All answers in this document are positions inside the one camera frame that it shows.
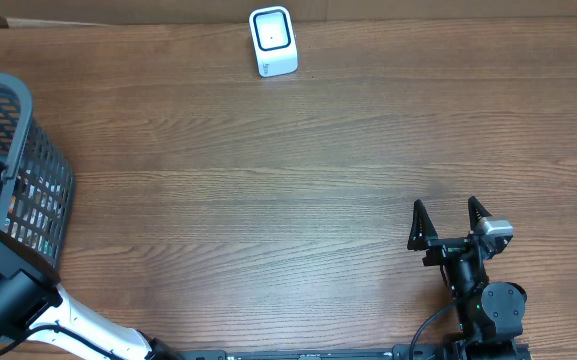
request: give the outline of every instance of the black cable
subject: black cable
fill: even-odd
[[[6,345],[4,348],[0,349],[0,356],[6,354],[7,352],[13,350],[14,348],[16,348],[19,344],[21,344],[22,342],[26,341],[30,336],[32,336],[35,333],[38,333],[40,331],[43,330],[52,330],[54,332],[61,332],[64,333],[68,336],[70,336],[71,338],[79,341],[80,343],[86,345],[87,347],[89,347],[91,350],[98,352],[99,354],[107,357],[110,360],[123,360],[122,358],[120,358],[119,356],[108,352],[102,348],[100,348],[99,346],[93,344],[92,342],[90,342],[89,340],[87,340],[86,338],[84,338],[83,336],[68,330],[64,327],[61,327],[59,325],[42,325],[42,326],[37,326],[36,328],[32,329],[32,330],[28,330],[24,333],[23,339],[21,340],[16,340],[15,342],[13,342],[12,344]]]
[[[448,287],[448,279],[446,279],[446,272],[444,271],[444,264],[439,264],[439,271],[441,272],[441,278],[444,279],[444,285]]]
[[[448,311],[452,310],[452,308],[455,305],[457,305],[457,302],[452,302],[452,303],[446,305],[443,309],[434,313],[431,317],[429,317],[426,321],[424,321],[423,324],[421,324],[421,326],[419,327],[419,329],[415,333],[415,336],[412,337],[412,341],[410,342],[410,349],[408,350],[408,360],[414,360],[415,345],[417,344],[417,340],[419,340],[421,333],[426,329],[426,327],[428,327],[428,325],[430,325],[431,322],[433,322],[433,321],[437,320],[438,318],[446,315],[446,313]]]

